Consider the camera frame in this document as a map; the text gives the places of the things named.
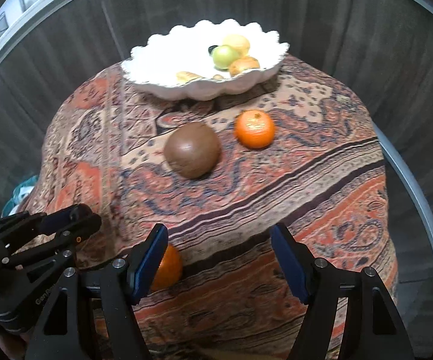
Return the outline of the large yellow mango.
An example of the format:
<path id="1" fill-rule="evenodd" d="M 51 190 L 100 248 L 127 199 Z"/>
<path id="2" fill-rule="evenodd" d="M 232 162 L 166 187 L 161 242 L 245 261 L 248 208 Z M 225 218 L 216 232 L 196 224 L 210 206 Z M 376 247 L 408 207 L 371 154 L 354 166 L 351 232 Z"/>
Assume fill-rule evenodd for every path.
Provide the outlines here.
<path id="1" fill-rule="evenodd" d="M 259 61 L 256 58 L 246 55 L 233 61 L 233 63 L 231 63 L 228 67 L 228 72 L 232 77 L 235 77 L 243 72 L 246 72 L 247 70 L 259 68 Z"/>

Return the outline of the orange mandarin near bowl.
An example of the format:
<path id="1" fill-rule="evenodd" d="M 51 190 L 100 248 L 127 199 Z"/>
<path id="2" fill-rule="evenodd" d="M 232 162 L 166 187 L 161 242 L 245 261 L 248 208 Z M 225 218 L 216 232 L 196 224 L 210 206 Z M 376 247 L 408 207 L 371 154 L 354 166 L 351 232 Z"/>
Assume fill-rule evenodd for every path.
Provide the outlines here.
<path id="1" fill-rule="evenodd" d="M 259 150 L 270 146 L 275 133 L 275 122 L 263 111 L 246 110 L 235 120 L 234 135 L 248 149 Z"/>

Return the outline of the patterned paisley tablecloth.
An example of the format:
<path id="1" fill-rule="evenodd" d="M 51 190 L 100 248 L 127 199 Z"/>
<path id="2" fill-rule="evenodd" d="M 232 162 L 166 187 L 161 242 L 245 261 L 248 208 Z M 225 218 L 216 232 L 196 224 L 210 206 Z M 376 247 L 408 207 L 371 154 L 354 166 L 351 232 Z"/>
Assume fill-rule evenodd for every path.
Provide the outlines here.
<path id="1" fill-rule="evenodd" d="M 275 122 L 268 147 L 236 139 L 235 120 L 246 110 Z M 191 122 L 221 142 L 216 166 L 197 179 L 174 172 L 163 153 Z M 270 245 L 268 229 L 278 222 L 335 267 L 374 267 L 396 292 L 384 158 L 369 113 L 348 87 L 293 56 L 273 79 L 207 102 L 141 93 L 119 64 L 84 82 L 46 131 L 39 178 L 22 209 L 52 213 L 78 203 L 102 219 L 78 249 L 82 267 L 131 249 L 156 223 L 168 228 L 181 278 L 134 309 L 156 359 L 204 359 L 209 348 L 286 357 L 305 307 Z"/>

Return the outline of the yellow banana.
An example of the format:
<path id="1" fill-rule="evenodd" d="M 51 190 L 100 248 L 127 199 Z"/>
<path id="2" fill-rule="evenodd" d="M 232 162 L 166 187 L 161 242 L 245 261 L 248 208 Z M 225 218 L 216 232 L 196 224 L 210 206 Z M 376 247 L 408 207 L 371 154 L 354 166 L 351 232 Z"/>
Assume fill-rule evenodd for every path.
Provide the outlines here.
<path id="1" fill-rule="evenodd" d="M 179 84 L 186 84 L 189 83 L 193 80 L 198 80 L 201 79 L 202 77 L 200 75 L 197 75 L 195 73 L 192 72 L 178 72 L 176 74 L 176 78 Z"/>

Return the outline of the orange mandarin at front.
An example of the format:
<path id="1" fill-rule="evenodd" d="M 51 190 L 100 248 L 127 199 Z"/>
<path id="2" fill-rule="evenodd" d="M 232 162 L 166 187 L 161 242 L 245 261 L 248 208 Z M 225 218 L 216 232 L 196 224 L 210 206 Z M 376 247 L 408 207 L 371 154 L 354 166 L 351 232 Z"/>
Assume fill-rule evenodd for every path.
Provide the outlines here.
<path id="1" fill-rule="evenodd" d="M 178 249 L 169 244 L 151 284 L 151 291 L 156 292 L 175 285 L 181 278 L 182 269 L 183 265 Z"/>

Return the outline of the white scalloped bowl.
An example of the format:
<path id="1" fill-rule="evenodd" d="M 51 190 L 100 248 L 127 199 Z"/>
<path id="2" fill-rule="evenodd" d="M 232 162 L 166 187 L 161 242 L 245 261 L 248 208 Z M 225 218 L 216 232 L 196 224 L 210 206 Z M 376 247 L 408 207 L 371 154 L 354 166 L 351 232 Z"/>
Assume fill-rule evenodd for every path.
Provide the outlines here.
<path id="1" fill-rule="evenodd" d="M 208 47 L 223 45 L 232 34 L 250 42 L 248 55 L 259 61 L 259 69 L 232 77 L 227 70 L 215 68 Z M 266 32 L 257 22 L 242 25 L 235 19 L 225 19 L 215 24 L 203 19 L 192 27 L 177 25 L 166 35 L 151 35 L 145 46 L 131 49 L 130 58 L 121 63 L 121 68 L 125 79 L 139 91 L 169 101 L 208 101 L 222 94 L 242 94 L 269 80 L 282 66 L 289 48 L 289 43 L 280 41 L 277 31 Z M 176 78 L 178 72 L 192 72 L 202 78 L 182 85 Z M 225 79 L 212 80 L 214 75 Z"/>

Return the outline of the dark plum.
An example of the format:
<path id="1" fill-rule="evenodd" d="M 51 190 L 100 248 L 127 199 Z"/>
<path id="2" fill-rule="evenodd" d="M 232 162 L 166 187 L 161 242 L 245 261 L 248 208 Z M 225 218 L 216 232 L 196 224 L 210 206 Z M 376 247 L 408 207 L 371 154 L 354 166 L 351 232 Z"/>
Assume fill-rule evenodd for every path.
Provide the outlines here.
<path id="1" fill-rule="evenodd" d="M 211 54 L 216 48 L 217 48 L 217 45 L 213 45 L 213 46 L 208 47 L 208 53 Z"/>

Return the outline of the green round fruit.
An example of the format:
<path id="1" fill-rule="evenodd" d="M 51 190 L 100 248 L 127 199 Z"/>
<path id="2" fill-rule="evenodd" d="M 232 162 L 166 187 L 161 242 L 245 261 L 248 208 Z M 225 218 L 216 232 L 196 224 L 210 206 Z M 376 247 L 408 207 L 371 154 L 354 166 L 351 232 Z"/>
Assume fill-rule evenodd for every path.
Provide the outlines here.
<path id="1" fill-rule="evenodd" d="M 238 51 L 227 45 L 215 47 L 211 55 L 215 68 L 219 70 L 227 70 L 231 63 L 240 58 Z"/>

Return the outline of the brown round fruit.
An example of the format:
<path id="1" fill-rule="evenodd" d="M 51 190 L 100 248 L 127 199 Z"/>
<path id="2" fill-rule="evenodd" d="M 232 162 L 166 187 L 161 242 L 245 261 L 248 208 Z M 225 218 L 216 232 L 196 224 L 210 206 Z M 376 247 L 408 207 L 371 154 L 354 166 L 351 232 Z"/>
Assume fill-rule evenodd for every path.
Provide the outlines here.
<path id="1" fill-rule="evenodd" d="M 186 179 L 197 179 L 217 165 L 221 142 L 211 127 L 203 122 L 191 122 L 169 136 L 163 153 L 174 172 Z"/>

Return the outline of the yellow-green fruit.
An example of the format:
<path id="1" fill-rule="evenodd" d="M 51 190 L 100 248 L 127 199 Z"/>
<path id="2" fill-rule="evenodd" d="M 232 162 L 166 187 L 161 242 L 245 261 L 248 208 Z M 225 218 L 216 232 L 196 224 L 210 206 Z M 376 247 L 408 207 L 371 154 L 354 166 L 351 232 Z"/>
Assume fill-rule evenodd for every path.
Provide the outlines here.
<path id="1" fill-rule="evenodd" d="M 251 47 L 250 42 L 242 35 L 232 34 L 227 36 L 223 44 L 236 50 L 241 57 L 248 55 Z"/>

